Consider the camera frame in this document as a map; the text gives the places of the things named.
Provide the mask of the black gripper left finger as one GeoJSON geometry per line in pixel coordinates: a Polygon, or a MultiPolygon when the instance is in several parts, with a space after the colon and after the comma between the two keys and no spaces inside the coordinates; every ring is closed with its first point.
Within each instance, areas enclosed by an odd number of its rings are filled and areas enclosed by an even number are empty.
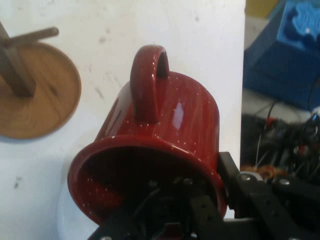
{"type": "Polygon", "coordinates": [[[204,180],[149,181],[90,235],[91,240],[209,240],[223,226],[204,180]]]}

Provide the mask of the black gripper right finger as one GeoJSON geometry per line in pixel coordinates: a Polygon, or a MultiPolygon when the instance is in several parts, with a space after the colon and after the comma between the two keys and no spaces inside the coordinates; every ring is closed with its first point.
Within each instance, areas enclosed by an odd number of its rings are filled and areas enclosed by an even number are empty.
{"type": "Polygon", "coordinates": [[[293,177],[265,183],[255,172],[240,172],[229,152],[218,154],[218,174],[234,220],[225,221],[236,240],[318,240],[320,188],[293,177]]]}

